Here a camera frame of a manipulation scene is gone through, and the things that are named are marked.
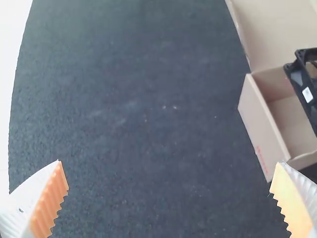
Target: cardboard box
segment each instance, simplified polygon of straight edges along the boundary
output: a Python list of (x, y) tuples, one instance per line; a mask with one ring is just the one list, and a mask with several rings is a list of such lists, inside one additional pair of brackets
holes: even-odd
[(239, 113), (267, 181), (277, 162), (301, 170), (317, 163), (317, 138), (283, 65), (317, 47), (310, 0), (226, 0), (247, 56)]

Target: black plastic frame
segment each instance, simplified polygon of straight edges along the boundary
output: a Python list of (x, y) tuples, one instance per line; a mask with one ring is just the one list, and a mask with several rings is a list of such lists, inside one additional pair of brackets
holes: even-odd
[[(297, 97), (312, 125), (317, 137), (317, 78), (311, 78), (306, 64), (311, 63), (317, 68), (317, 48), (302, 49), (295, 52), (296, 60), (284, 65), (284, 71), (290, 80)], [(309, 88), (313, 99), (306, 101), (303, 91)]]

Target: orange serrated edge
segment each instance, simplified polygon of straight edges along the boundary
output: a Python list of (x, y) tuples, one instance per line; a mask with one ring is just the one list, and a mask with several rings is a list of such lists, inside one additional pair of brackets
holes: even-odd
[(313, 228), (312, 219), (294, 182), (281, 163), (276, 164), (270, 193), (274, 194), (273, 198), (277, 200), (277, 206), (285, 216), (284, 222), (288, 223), (287, 230), (292, 233), (291, 238), (307, 237)]
[(68, 183), (61, 161), (58, 162), (46, 187), (44, 188), (30, 220), (30, 230), (36, 238), (47, 238), (52, 235), (54, 219), (61, 210), (60, 204), (68, 194)]

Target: box flap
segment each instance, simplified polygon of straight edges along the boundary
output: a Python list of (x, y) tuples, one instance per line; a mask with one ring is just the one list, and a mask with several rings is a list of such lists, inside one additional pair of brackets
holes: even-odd
[(317, 13), (310, 0), (226, 0), (251, 71), (295, 60), (317, 47)]

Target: white label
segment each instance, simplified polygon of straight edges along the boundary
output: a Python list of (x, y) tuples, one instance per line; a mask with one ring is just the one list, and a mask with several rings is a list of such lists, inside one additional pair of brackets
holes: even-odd
[(311, 91), (309, 90), (309, 87), (305, 88), (303, 91), (302, 91), (303, 95), (304, 95), (304, 98), (306, 100), (307, 103), (309, 103), (312, 99), (314, 99)]

